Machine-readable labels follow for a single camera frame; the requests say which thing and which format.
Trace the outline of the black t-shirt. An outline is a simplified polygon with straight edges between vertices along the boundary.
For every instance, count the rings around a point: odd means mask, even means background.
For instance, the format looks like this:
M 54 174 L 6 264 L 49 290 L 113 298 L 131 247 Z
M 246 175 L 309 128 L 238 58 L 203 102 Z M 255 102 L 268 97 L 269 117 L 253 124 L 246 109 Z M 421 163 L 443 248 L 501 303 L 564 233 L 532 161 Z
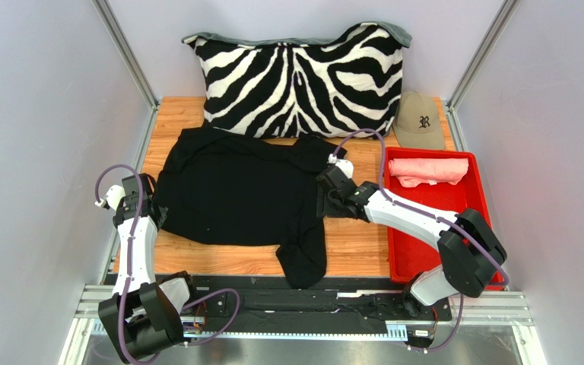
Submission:
M 183 129 L 157 178 L 162 228 L 197 243 L 276 246 L 288 284 L 312 287 L 327 269 L 316 179 L 336 150 L 318 137 L 279 145 Z

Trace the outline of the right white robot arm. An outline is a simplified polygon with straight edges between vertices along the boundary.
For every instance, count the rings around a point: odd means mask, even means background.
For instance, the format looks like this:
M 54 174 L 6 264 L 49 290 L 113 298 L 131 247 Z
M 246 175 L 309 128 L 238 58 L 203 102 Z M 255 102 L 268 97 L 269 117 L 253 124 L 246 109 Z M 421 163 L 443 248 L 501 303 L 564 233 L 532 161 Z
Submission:
M 347 217 L 405 233 L 435 250 L 440 263 L 415 275 L 401 294 L 405 309 L 423 309 L 455 294 L 479 297 L 495 274 L 503 275 L 506 250 L 483 215 L 431 208 L 374 182 L 357 185 L 332 164 L 316 179 L 319 215 Z

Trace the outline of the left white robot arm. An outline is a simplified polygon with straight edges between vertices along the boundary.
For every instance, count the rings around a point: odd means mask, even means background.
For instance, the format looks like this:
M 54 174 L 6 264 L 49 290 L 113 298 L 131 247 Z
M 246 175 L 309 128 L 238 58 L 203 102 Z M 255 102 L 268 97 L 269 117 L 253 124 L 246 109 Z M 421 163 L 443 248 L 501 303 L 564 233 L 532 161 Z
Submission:
M 152 201 L 154 178 L 146 173 L 139 178 L 124 178 L 104 198 L 104 206 L 115 210 L 123 260 L 113 294 L 99 303 L 98 316 L 126 364 L 148 361 L 185 340 L 179 314 L 191 297 L 186 271 L 155 277 L 154 244 L 167 211 Z

